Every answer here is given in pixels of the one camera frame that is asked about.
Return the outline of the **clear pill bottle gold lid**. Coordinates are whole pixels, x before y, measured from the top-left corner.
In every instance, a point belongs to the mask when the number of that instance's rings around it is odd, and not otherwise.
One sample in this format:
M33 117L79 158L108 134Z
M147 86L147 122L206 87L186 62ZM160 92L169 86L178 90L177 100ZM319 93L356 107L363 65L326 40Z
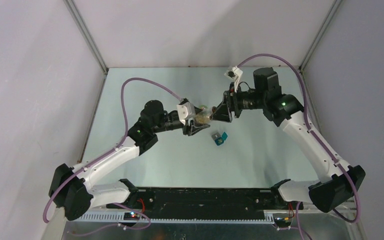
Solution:
M211 120L212 110L209 108L203 109L199 113L197 113L194 117L194 122L200 125L208 125Z

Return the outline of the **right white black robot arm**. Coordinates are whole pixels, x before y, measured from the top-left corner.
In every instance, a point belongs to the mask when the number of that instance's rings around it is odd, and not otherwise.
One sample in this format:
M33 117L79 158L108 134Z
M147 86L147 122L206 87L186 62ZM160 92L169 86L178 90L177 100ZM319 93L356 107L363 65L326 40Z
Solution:
M243 91L243 71L237 66L224 74L231 79L222 102L214 108L211 120L230 123L244 110L262 110L264 116L285 132L300 148L313 167L317 180L282 180L271 187L271 204L284 209L290 202L312 203L329 213L354 197L365 176L360 166L344 160L309 120L305 107L292 94L282 93L279 76L271 67L253 72L254 87Z

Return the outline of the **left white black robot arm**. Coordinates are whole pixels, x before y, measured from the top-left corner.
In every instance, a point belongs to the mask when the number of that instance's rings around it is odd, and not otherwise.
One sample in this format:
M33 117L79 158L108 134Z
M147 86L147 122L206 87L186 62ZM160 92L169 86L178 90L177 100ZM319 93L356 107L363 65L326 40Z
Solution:
M186 136L208 128L201 117L206 108L198 108L186 98L176 109L167 112L159 100L145 105L137 122L124 134L120 142L96 160L72 167L58 166L51 181L49 197L56 207L64 210L68 221L79 219L89 209L107 204L122 204L133 208L138 202L136 187L126 179L111 184L98 181L124 163L139 157L158 141L158 133L181 129Z

